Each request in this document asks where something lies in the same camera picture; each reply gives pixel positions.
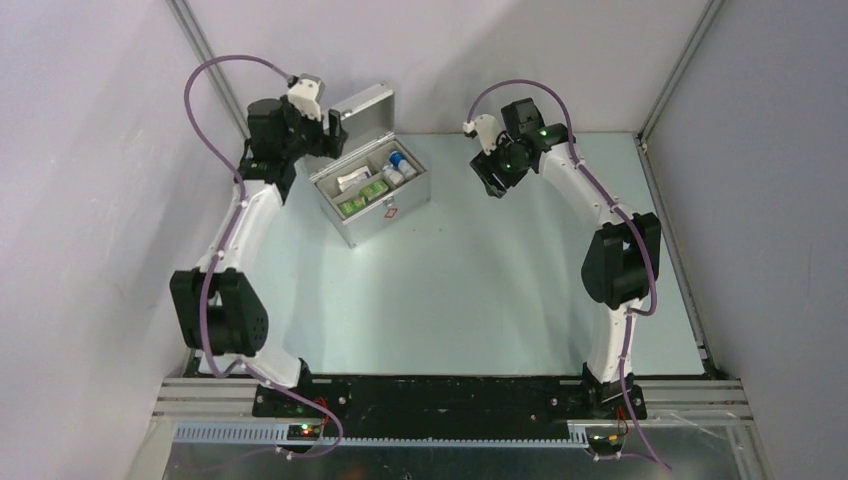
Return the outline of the white bandage roll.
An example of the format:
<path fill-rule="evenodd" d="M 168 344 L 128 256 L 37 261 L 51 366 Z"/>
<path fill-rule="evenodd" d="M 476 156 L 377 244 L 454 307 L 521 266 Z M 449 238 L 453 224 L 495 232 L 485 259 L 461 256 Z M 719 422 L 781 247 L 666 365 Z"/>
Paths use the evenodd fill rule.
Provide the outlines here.
<path fill-rule="evenodd" d="M 362 166 L 349 174 L 341 175 L 336 178 L 336 182 L 341 193 L 353 187 L 361 181 L 367 180 L 372 176 L 372 172 L 368 166 Z"/>

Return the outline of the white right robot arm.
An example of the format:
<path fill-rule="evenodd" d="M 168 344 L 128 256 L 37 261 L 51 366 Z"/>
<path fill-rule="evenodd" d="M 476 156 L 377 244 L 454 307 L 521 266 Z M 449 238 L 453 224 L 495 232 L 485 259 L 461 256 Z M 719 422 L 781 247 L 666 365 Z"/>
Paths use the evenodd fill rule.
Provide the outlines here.
<path fill-rule="evenodd" d="M 525 98 L 502 117 L 469 114 L 463 133 L 480 142 L 470 166 L 486 193 L 503 197 L 529 173 L 550 183 L 592 229 L 580 277 L 589 297 L 607 309 L 585 364 L 591 382 L 581 392 L 585 411 L 606 418 L 630 385 L 634 318 L 648 316 L 644 301 L 657 297 L 662 228 L 653 212 L 639 213 L 613 196 L 590 170 L 568 121 L 545 123 Z"/>

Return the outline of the small white bottle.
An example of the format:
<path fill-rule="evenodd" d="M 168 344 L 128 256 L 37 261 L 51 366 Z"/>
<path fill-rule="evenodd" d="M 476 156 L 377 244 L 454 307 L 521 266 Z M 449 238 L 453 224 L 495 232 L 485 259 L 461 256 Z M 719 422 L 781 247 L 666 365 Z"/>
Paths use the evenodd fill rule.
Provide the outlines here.
<path fill-rule="evenodd" d="M 386 181 L 393 187 L 397 188 L 403 185 L 406 181 L 404 175 L 391 164 L 384 165 L 382 173 Z"/>

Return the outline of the blue cap clear bottle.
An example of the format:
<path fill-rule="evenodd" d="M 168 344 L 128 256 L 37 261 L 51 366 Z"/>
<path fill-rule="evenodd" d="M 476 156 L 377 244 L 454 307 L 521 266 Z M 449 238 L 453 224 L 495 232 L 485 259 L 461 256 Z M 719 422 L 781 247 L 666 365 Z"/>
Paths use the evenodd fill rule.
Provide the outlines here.
<path fill-rule="evenodd" d="M 392 151 L 388 156 L 389 163 L 403 176 L 405 180 L 411 180 L 418 175 L 416 168 L 407 160 L 406 156 L 399 150 Z"/>

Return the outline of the green small box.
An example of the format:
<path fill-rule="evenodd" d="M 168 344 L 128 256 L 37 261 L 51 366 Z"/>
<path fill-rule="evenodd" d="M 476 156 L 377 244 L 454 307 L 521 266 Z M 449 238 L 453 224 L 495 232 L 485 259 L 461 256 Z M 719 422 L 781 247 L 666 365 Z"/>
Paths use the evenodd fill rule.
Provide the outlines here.
<path fill-rule="evenodd" d="M 362 211 L 368 206 L 367 199 L 362 195 L 357 195 L 346 201 L 338 204 L 339 211 L 344 218 L 349 218 L 356 213 Z"/>

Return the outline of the silver metal case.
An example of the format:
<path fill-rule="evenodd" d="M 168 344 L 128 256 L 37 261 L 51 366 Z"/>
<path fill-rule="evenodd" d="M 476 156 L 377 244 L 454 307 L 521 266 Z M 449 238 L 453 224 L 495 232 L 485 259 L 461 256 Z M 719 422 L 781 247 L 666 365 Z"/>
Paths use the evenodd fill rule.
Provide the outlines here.
<path fill-rule="evenodd" d="M 395 91 L 387 83 L 333 109 L 348 133 L 340 157 L 309 157 L 304 164 L 322 211 L 354 248 L 425 205 L 431 174 L 396 135 Z"/>

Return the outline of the green sachet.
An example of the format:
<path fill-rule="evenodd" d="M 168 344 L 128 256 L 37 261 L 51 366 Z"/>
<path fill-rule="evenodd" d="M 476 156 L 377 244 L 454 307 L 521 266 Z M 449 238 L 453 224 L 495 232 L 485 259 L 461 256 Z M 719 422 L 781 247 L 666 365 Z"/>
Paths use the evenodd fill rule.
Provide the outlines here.
<path fill-rule="evenodd" d="M 366 202 L 370 203 L 390 191 L 389 185 L 384 180 L 378 179 L 361 188 L 359 194 Z"/>

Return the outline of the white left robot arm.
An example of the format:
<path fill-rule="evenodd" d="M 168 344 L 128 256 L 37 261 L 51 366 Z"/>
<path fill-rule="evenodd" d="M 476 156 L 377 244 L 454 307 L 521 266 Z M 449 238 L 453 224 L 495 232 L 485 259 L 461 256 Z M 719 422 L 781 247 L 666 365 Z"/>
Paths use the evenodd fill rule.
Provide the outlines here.
<path fill-rule="evenodd" d="M 215 239 L 197 264 L 171 276 L 169 288 L 185 344 L 206 354 L 214 374 L 229 358 L 266 386 L 281 386 L 278 404 L 304 416 L 316 403 L 315 388 L 301 380 L 302 359 L 269 344 L 270 319 L 249 281 L 271 221 L 285 205 L 306 157 L 337 159 L 349 137 L 343 116 L 329 109 L 317 119 L 288 97 L 261 99 L 247 109 L 250 136 L 233 164 L 233 197 Z"/>

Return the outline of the grey divided tray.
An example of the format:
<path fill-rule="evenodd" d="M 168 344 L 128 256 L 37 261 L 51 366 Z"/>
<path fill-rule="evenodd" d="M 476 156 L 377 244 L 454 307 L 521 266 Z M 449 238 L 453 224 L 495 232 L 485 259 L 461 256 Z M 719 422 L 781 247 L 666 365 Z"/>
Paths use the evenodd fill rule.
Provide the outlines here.
<path fill-rule="evenodd" d="M 416 177 L 406 180 L 403 185 L 397 188 L 393 188 L 386 181 L 382 173 L 383 166 L 390 164 L 388 160 L 389 154 L 395 150 L 402 152 L 418 171 Z M 336 178 L 349 174 L 362 166 L 368 166 L 372 172 L 372 176 L 341 193 Z M 391 191 L 375 201 L 368 203 L 368 206 L 362 211 L 349 218 L 344 218 L 339 211 L 338 204 L 360 195 L 359 191 L 361 188 L 378 179 L 384 180 L 391 188 Z M 331 163 L 327 168 L 315 175 L 313 183 L 317 188 L 320 198 L 327 202 L 330 215 L 344 223 L 350 223 L 355 219 L 363 218 L 369 210 L 377 211 L 380 218 L 386 217 L 391 219 L 399 215 L 402 210 L 410 209 L 428 200 L 430 191 L 429 171 L 427 167 L 410 150 L 395 139 L 366 146 L 360 152 L 348 154 L 343 159 Z"/>

